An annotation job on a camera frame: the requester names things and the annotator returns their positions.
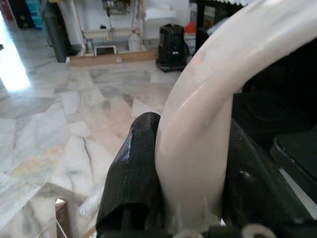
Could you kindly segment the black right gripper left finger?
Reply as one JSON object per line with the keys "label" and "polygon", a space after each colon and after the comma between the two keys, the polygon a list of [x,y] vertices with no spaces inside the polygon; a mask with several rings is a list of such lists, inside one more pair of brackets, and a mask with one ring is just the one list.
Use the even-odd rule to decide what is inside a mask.
{"label": "black right gripper left finger", "polygon": [[131,124],[112,162],[97,215],[97,237],[110,232],[162,230],[162,194],[155,168],[160,116],[143,113]]}

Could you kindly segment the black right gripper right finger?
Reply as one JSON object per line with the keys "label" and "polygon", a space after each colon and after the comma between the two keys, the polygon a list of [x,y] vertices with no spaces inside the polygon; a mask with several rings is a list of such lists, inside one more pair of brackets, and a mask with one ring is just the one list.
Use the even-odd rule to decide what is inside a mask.
{"label": "black right gripper right finger", "polygon": [[311,219],[276,163],[235,120],[230,125],[222,218],[237,227]]}

